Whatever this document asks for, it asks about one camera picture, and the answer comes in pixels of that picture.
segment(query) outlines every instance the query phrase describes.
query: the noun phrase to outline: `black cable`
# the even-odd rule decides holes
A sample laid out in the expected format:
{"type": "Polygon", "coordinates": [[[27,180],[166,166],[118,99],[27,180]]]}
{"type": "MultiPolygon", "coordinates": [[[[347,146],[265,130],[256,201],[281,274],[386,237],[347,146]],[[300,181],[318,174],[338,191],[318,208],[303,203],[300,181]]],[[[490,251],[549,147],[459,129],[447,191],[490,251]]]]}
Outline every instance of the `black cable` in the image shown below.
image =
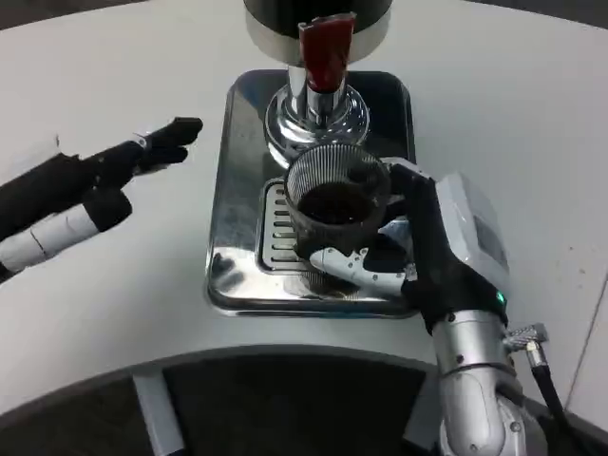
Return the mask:
{"type": "Polygon", "coordinates": [[[599,456],[587,443],[580,437],[579,433],[572,427],[568,421],[568,417],[561,404],[558,392],[555,389],[553,379],[551,378],[551,370],[549,366],[541,365],[532,368],[532,375],[536,380],[542,398],[549,409],[551,415],[558,425],[559,429],[566,434],[575,448],[580,452],[581,456],[599,456]]]}

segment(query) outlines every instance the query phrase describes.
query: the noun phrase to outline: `dark coffee liquid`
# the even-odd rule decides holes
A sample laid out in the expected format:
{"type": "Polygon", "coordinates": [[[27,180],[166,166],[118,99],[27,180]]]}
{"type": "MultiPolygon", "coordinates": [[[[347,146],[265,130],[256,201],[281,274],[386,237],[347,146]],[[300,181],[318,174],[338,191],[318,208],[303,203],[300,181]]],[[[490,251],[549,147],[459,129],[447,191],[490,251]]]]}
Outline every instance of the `dark coffee liquid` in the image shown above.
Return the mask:
{"type": "Polygon", "coordinates": [[[358,223],[370,216],[375,205],[356,185],[323,183],[305,194],[297,210],[328,225],[358,223]]]}

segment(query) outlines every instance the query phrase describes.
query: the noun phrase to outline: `chrome drip tray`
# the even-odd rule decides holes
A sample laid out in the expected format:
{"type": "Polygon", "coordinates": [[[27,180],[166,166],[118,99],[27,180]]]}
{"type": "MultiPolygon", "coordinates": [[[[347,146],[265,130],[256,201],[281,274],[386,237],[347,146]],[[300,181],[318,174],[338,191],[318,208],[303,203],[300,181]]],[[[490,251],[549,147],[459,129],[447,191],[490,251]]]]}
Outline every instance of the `chrome drip tray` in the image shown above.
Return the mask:
{"type": "MultiPolygon", "coordinates": [[[[285,71],[250,71],[228,94],[206,277],[211,300],[239,315],[411,315],[402,301],[309,270],[295,255],[284,169],[269,153],[263,125],[268,103],[286,82],[285,71]]],[[[387,73],[356,71],[348,83],[370,109],[363,145],[379,157],[414,161],[409,95],[401,83],[387,73]]]]}

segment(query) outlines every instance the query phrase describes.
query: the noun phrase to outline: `coffee machine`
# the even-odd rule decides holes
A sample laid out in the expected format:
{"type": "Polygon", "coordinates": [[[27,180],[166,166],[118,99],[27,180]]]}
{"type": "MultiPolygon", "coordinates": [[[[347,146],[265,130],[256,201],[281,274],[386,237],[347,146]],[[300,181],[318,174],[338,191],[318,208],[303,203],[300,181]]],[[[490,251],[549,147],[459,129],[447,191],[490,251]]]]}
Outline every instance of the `coffee machine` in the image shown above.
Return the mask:
{"type": "MultiPolygon", "coordinates": [[[[242,74],[226,102],[207,291],[228,314],[404,317],[394,297],[323,275],[294,252],[283,175],[321,143],[362,145],[415,162],[409,93],[382,71],[348,71],[381,45],[391,0],[244,0],[254,43],[286,64],[242,74]]],[[[410,256],[409,224],[382,233],[410,256]]]]}

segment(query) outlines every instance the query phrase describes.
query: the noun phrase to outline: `dark floor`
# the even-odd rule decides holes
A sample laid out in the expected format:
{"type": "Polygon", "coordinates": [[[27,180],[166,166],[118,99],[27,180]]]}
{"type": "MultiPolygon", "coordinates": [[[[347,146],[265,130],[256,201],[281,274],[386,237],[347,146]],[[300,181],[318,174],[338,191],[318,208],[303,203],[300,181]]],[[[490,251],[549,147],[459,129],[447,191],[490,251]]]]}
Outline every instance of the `dark floor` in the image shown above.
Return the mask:
{"type": "MultiPolygon", "coordinates": [[[[0,0],[0,29],[141,0],[0,0]]],[[[608,28],[608,0],[484,0],[608,28]]],[[[290,359],[214,362],[166,374],[194,454],[403,456],[419,375],[381,365],[290,359]]],[[[543,421],[552,455],[575,455],[543,421]]],[[[608,454],[608,450],[598,454],[608,454]]],[[[0,429],[0,456],[151,456],[130,381],[0,429]]]]}

